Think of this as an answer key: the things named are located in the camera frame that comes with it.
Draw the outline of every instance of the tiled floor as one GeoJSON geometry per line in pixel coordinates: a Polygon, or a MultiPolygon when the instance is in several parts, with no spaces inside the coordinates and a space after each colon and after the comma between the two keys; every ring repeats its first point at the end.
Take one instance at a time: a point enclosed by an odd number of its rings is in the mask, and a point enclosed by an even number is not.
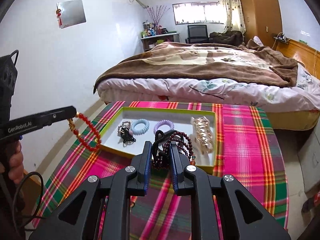
{"type": "Polygon", "coordinates": [[[297,133],[294,131],[277,130],[276,136],[284,159],[285,172],[289,188],[289,220],[288,232],[292,240],[296,240],[306,229],[313,213],[301,214],[303,203],[310,197],[306,196],[303,177],[298,159],[297,133]]]}

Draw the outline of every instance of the bed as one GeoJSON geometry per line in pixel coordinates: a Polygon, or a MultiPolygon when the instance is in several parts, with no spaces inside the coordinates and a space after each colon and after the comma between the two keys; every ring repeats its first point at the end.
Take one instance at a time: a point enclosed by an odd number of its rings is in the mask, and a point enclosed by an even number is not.
{"type": "Polygon", "coordinates": [[[255,106],[267,112],[274,129],[309,130],[320,115],[320,81],[315,77],[319,55],[295,41],[286,46],[279,44],[274,51],[253,41],[239,48],[165,42],[107,70],[95,89],[106,103],[134,100],[255,106]]]}

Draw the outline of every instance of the plaid tablecloth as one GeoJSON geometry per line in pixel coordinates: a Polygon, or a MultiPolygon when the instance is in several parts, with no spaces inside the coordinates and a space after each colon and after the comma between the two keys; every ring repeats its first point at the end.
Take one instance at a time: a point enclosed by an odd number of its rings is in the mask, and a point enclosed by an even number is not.
{"type": "MultiPolygon", "coordinates": [[[[289,198],[284,162],[264,111],[249,106],[120,101],[107,105],[92,122],[101,131],[121,107],[128,106],[215,112],[218,150],[213,175],[234,175],[279,224],[287,227],[289,198]]],[[[95,145],[89,128],[82,136],[95,145]]],[[[49,216],[88,176],[113,175],[130,161],[104,151],[90,153],[76,140],[47,181],[38,215],[49,216]]],[[[173,194],[167,171],[152,170],[148,195],[131,200],[135,202],[131,209],[131,239],[190,239],[190,198],[173,194]]]]}

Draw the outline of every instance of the black cord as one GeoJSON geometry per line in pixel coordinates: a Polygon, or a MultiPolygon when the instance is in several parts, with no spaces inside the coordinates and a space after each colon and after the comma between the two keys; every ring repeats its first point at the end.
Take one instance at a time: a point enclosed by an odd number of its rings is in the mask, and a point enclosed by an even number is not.
{"type": "Polygon", "coordinates": [[[36,207],[36,210],[35,212],[33,213],[33,215],[30,217],[30,219],[28,219],[25,223],[23,223],[20,227],[24,227],[26,226],[27,224],[29,224],[34,218],[37,218],[37,213],[40,209],[40,205],[41,205],[41,200],[42,200],[42,197],[43,197],[43,190],[44,190],[44,183],[43,183],[43,178],[41,176],[41,174],[39,172],[36,172],[36,171],[32,171],[30,173],[28,173],[23,179],[22,181],[19,183],[18,187],[17,187],[17,190],[16,190],[16,193],[14,194],[14,197],[13,197],[13,202],[12,202],[12,220],[13,220],[13,225],[14,225],[14,229],[16,230],[16,232],[19,234],[19,230],[18,230],[18,226],[17,226],[17,221],[16,221],[16,203],[17,203],[17,198],[18,198],[18,195],[19,195],[19,192],[23,186],[23,184],[25,183],[25,181],[30,178],[31,176],[33,175],[36,175],[40,178],[40,181],[41,181],[41,192],[40,192],[40,196],[39,196],[39,202],[38,202],[38,205],[36,207]]]}
{"type": "Polygon", "coordinates": [[[151,147],[151,153],[152,153],[154,161],[157,160],[159,143],[162,142],[163,140],[164,140],[164,132],[162,132],[161,130],[156,131],[155,142],[153,143],[153,145],[151,147]]]}
{"type": "Polygon", "coordinates": [[[39,218],[39,219],[45,219],[45,217],[41,217],[41,216],[21,216],[22,218],[39,218]]]}
{"type": "Polygon", "coordinates": [[[15,60],[14,60],[14,66],[16,66],[16,63],[17,63],[17,60],[18,60],[18,55],[19,55],[19,51],[16,49],[14,52],[12,52],[11,54],[10,54],[10,58],[12,58],[12,56],[14,55],[14,54],[17,54],[16,55],[16,58],[15,58],[15,60]]]}

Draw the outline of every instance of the light blue spiral hair tie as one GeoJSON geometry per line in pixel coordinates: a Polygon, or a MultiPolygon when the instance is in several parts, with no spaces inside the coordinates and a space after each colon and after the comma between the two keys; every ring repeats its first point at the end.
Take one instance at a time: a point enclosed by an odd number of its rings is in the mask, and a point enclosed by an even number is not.
{"type": "Polygon", "coordinates": [[[149,130],[149,127],[150,127],[150,123],[148,120],[139,119],[139,120],[132,122],[130,130],[133,132],[134,135],[142,135],[142,134],[145,134],[149,130]],[[145,125],[145,127],[141,130],[136,130],[134,127],[139,123],[143,123],[145,125]]]}

